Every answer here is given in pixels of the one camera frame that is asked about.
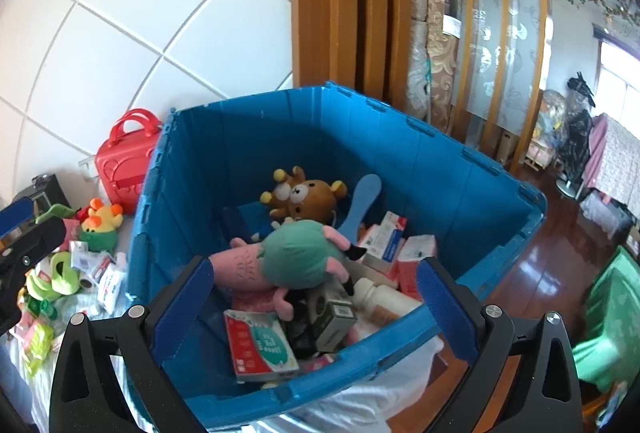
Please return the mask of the green frog plush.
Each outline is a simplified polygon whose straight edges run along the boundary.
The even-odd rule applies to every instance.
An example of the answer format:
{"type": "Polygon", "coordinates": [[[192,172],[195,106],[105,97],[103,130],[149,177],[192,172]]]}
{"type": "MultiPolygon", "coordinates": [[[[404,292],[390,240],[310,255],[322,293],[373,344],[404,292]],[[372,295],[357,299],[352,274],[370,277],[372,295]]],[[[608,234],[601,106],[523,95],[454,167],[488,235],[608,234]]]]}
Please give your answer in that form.
{"type": "Polygon", "coordinates": [[[26,277],[27,292],[38,301],[54,302],[75,294],[79,288],[79,275],[67,251],[53,254],[46,266],[37,267],[26,277]]]}

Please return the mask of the white blue plastic bag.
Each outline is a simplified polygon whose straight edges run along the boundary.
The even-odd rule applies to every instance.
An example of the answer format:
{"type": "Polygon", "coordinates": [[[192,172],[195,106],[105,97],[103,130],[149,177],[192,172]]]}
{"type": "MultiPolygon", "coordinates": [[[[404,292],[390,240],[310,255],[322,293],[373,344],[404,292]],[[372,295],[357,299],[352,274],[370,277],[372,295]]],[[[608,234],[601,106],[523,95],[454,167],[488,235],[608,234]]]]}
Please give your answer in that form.
{"type": "Polygon", "coordinates": [[[113,260],[108,260],[98,282],[98,291],[96,291],[96,299],[108,315],[113,315],[115,312],[125,279],[125,271],[113,260]]]}

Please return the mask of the large Peppa pig plush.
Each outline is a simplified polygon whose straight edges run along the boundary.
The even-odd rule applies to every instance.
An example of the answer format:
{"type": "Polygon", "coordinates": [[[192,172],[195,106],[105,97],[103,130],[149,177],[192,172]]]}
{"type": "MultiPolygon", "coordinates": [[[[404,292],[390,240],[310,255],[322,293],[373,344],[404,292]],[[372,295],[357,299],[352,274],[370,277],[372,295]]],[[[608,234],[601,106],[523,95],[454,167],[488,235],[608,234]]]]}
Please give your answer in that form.
{"type": "Polygon", "coordinates": [[[274,311],[290,321],[294,307],[286,301],[288,292],[314,289],[331,279],[347,286],[347,263],[366,252],[335,228],[302,219],[281,226],[259,243],[235,238],[228,250],[211,255],[209,262],[217,286],[240,292],[271,290],[274,311]]]}

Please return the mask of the black coffee cup gift box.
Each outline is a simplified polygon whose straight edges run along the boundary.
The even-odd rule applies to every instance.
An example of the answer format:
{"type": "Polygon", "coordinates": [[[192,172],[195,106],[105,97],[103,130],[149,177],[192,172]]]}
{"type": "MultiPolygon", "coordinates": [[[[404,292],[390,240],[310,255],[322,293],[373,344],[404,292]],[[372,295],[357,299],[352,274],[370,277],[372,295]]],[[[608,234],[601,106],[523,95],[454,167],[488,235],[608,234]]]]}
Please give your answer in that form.
{"type": "Polygon", "coordinates": [[[55,204],[70,205],[55,174],[41,174],[33,177],[29,186],[14,196],[13,202],[23,198],[32,201],[35,217],[46,213],[55,204]]]}

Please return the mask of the green yellow duck plush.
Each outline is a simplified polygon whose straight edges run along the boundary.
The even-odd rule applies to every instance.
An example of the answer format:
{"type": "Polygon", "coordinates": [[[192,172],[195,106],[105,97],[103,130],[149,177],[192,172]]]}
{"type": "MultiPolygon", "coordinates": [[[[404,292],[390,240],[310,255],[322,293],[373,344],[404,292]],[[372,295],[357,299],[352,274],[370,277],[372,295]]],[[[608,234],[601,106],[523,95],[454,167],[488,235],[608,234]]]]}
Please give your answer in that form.
{"type": "Polygon", "coordinates": [[[124,211],[119,204],[105,204],[100,198],[93,198],[88,216],[80,224],[78,239],[87,243],[90,252],[113,254],[123,221],[124,211]]]}

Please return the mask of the red toy suitcase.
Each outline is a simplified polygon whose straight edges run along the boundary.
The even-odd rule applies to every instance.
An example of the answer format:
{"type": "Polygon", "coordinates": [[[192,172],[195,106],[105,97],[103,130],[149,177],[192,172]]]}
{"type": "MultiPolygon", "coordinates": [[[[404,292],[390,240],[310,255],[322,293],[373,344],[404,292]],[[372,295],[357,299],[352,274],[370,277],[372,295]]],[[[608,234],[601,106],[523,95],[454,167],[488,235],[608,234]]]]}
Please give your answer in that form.
{"type": "Polygon", "coordinates": [[[119,204],[125,214],[136,213],[162,128],[162,121],[151,111],[131,109],[117,120],[94,157],[108,200],[119,204]]]}

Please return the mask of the red green toothpaste box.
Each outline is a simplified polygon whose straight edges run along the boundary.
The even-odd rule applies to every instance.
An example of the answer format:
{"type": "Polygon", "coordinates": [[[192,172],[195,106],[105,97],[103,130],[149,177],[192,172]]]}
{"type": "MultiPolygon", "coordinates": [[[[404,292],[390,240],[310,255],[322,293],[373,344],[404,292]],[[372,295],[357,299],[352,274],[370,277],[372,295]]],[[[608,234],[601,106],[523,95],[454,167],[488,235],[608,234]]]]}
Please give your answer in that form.
{"type": "Polygon", "coordinates": [[[299,364],[275,313],[224,312],[233,370],[239,383],[292,378],[299,364]]]}

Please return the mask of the blue plastic storage crate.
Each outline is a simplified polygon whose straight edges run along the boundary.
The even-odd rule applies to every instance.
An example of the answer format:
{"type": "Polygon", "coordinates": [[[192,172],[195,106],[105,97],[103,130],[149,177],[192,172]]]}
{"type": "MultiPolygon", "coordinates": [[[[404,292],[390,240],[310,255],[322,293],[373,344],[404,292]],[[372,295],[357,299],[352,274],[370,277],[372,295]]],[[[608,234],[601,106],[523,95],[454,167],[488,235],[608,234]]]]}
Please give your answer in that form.
{"type": "MultiPolygon", "coordinates": [[[[487,156],[334,84],[204,104],[168,116],[138,201],[128,294],[148,303],[193,257],[233,239],[263,245],[288,225],[350,239],[394,216],[430,236],[448,273],[487,295],[536,234],[547,201],[487,156]]],[[[207,430],[223,430],[378,383],[438,329],[426,309],[343,349],[328,367],[270,390],[233,370],[224,312],[270,293],[216,287],[163,367],[207,430]]]]}

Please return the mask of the brown bear plush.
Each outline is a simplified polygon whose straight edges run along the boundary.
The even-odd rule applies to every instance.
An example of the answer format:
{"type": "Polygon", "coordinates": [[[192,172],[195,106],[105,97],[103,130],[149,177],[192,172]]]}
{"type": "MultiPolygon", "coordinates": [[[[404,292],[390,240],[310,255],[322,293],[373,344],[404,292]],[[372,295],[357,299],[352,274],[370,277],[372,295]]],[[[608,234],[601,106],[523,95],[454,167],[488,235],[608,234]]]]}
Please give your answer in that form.
{"type": "Polygon", "coordinates": [[[348,193],[346,184],[341,180],[328,184],[321,179],[306,179],[304,170],[299,166],[294,166],[292,173],[278,168],[272,178],[276,185],[273,190],[264,191],[259,201],[268,206],[270,219],[280,223],[285,219],[332,223],[337,203],[348,193]]]}

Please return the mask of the blue shoehorn paddle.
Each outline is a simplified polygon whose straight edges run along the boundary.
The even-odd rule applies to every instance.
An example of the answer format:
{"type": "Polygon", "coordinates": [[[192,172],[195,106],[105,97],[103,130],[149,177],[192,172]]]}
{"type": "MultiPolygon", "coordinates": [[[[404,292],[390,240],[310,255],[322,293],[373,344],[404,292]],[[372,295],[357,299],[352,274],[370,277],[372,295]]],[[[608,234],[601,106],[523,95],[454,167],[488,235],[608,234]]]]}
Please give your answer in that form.
{"type": "Polygon", "coordinates": [[[358,243],[358,231],[367,215],[367,211],[373,205],[382,190],[382,180],[376,174],[367,174],[360,181],[352,193],[349,211],[337,230],[353,245],[358,243]]]}

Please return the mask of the rolled carpet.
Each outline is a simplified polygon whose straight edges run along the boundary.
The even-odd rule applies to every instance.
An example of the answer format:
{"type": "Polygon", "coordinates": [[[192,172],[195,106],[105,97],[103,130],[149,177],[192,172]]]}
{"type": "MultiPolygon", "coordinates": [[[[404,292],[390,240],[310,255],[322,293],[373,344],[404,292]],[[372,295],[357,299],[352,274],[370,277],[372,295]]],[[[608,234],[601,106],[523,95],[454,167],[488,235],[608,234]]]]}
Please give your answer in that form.
{"type": "Polygon", "coordinates": [[[406,111],[450,131],[463,0],[412,0],[406,111]]]}

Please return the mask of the wooden glass partition screen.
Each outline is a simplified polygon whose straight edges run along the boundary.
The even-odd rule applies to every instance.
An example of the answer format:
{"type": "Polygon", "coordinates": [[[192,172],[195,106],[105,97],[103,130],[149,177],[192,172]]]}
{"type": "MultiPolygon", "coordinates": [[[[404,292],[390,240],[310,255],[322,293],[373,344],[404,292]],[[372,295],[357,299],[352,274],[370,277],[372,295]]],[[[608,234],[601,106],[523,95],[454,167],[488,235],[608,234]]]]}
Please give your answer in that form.
{"type": "Polygon", "coordinates": [[[448,133],[521,170],[547,83],[550,0],[460,0],[448,133]]]}

